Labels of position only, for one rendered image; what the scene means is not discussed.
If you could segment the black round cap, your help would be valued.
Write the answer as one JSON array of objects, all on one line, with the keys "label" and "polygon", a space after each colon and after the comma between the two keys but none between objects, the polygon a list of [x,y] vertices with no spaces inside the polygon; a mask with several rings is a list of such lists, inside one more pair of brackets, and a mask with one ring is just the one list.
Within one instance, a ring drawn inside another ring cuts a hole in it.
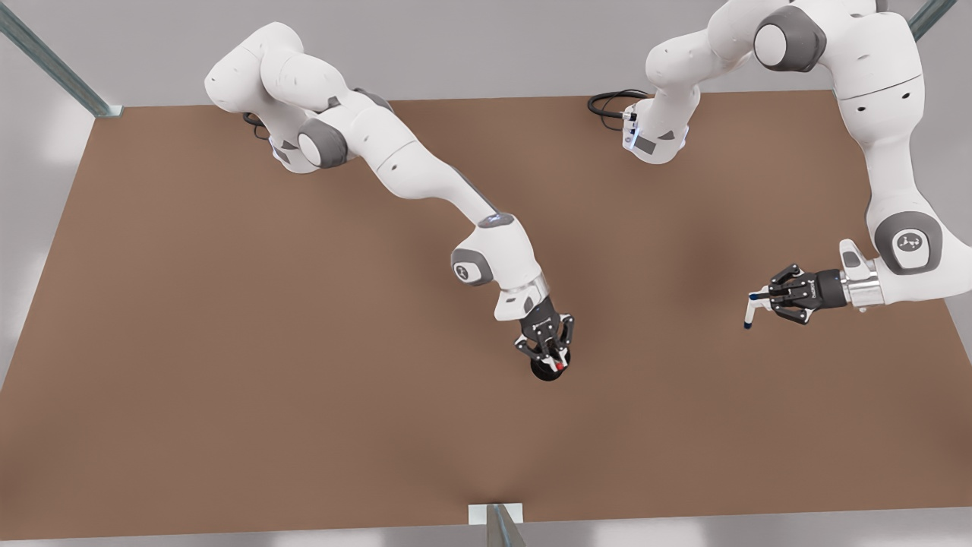
[{"label": "black round cap", "polygon": [[569,366],[572,360],[572,353],[566,350],[562,356],[546,357],[544,359],[532,359],[531,370],[535,377],[542,381],[555,381],[561,377],[563,371]]}]

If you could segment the white pen with blue tip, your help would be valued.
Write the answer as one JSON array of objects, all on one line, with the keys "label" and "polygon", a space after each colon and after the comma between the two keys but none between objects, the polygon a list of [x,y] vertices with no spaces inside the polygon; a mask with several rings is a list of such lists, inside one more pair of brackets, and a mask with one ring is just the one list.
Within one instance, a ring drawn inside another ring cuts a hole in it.
[{"label": "white pen with blue tip", "polygon": [[750,329],[753,325],[753,319],[756,317],[756,309],[768,309],[772,310],[772,304],[770,301],[771,295],[768,294],[768,287],[764,285],[760,290],[757,290],[749,294],[749,301],[747,301],[746,312],[744,312],[744,329]]}]

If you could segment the silver frame post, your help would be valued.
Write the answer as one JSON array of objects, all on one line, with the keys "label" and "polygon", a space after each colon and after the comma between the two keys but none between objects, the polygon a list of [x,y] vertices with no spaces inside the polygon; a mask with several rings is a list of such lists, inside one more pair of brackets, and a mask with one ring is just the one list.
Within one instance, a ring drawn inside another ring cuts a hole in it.
[{"label": "silver frame post", "polygon": [[908,21],[914,42],[923,38],[957,3],[958,0],[926,0]]},{"label": "silver frame post", "polygon": [[3,0],[0,0],[0,32],[95,118],[119,117],[124,112],[122,105],[109,105],[95,93]]},{"label": "silver frame post", "polygon": [[525,540],[518,529],[523,522],[522,503],[468,506],[468,524],[486,526],[487,547],[525,547]]}]

